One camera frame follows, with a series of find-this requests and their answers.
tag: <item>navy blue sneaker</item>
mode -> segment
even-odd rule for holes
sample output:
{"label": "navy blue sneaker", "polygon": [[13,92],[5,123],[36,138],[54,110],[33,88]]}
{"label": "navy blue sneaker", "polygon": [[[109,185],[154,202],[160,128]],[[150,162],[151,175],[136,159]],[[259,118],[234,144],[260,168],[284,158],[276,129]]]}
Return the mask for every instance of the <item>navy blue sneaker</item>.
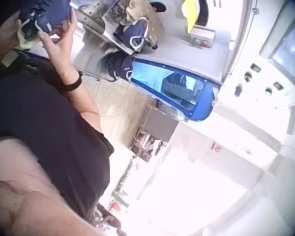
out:
{"label": "navy blue sneaker", "polygon": [[20,12],[22,32],[26,40],[39,30],[51,33],[70,15],[70,0],[23,0]]}
{"label": "navy blue sneaker", "polygon": [[128,48],[134,51],[139,50],[144,40],[148,35],[149,22],[146,18],[142,17],[135,21],[132,25],[125,26],[122,33],[122,42]]}

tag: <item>hand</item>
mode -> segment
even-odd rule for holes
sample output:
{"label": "hand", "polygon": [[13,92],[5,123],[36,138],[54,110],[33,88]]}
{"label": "hand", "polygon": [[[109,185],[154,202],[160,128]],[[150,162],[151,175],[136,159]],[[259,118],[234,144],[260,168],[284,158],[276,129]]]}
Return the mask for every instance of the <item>hand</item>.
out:
{"label": "hand", "polygon": [[49,59],[61,78],[67,78],[70,72],[76,72],[71,64],[71,50],[73,44],[73,34],[77,26],[77,16],[74,9],[71,9],[70,25],[62,24],[62,32],[58,31],[60,37],[58,42],[54,42],[47,33],[39,31],[38,36],[42,41]]}
{"label": "hand", "polygon": [[0,27],[0,62],[3,57],[19,44],[16,32],[21,27],[21,20],[18,20],[20,12],[10,16]]}

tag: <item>black t-shirt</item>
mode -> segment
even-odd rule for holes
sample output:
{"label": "black t-shirt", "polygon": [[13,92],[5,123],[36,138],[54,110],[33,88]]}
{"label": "black t-shirt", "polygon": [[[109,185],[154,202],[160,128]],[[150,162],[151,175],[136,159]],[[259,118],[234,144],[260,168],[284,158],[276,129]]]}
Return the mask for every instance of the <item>black t-shirt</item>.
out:
{"label": "black t-shirt", "polygon": [[28,71],[0,79],[0,138],[22,140],[83,219],[110,181],[114,148],[45,80]]}

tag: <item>black wristband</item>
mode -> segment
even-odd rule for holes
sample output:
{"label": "black wristband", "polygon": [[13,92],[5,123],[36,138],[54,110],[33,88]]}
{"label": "black wristband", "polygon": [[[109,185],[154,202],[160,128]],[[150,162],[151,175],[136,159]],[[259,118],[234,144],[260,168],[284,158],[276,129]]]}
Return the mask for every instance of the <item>black wristband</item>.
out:
{"label": "black wristband", "polygon": [[76,82],[74,82],[73,84],[64,85],[63,86],[63,91],[73,91],[73,90],[77,89],[81,85],[83,73],[81,71],[78,71],[78,72],[79,72],[78,80]]}

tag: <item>tiled floor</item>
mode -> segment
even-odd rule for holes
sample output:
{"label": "tiled floor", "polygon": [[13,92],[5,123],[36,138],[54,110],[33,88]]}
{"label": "tiled floor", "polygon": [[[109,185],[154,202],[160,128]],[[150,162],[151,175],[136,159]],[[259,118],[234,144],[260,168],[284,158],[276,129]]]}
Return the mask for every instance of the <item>tiled floor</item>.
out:
{"label": "tiled floor", "polygon": [[98,82],[84,76],[84,83],[101,115],[101,127],[110,141],[129,146],[150,97],[123,80]]}

